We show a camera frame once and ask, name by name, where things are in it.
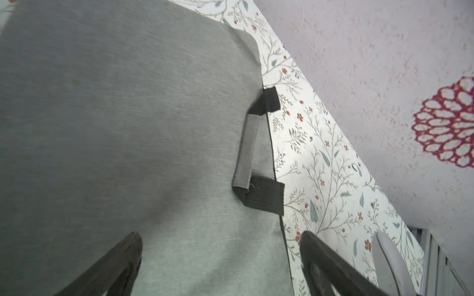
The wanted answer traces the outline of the grey laptop bag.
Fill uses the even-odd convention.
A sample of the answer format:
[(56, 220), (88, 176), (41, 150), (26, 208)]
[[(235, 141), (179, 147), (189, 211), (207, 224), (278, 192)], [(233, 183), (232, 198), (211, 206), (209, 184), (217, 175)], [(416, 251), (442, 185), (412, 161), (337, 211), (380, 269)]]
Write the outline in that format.
[(1, 294), (130, 233), (135, 296), (290, 296), (256, 39), (170, 1), (20, 1), (1, 33)]

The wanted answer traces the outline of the white computer mouse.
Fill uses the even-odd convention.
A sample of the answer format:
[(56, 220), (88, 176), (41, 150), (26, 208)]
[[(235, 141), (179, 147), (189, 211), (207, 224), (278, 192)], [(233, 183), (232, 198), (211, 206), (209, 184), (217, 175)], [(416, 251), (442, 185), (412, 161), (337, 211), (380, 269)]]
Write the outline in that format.
[(372, 255), (378, 287), (388, 296), (417, 296), (403, 257), (390, 237), (381, 231), (372, 238)]

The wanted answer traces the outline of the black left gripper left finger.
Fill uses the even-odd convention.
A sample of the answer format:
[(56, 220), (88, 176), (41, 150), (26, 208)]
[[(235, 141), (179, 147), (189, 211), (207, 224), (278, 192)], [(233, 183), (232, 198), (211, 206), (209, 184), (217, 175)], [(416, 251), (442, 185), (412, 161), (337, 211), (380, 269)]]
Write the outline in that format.
[(132, 232), (57, 296), (129, 296), (142, 261), (143, 240)]

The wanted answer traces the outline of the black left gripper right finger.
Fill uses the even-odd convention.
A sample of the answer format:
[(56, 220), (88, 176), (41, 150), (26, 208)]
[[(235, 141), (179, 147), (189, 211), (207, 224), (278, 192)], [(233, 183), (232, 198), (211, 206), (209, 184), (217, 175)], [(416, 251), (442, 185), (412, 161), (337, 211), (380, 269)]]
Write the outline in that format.
[(312, 296), (384, 296), (345, 259), (314, 233), (301, 234), (300, 254), (303, 273)]

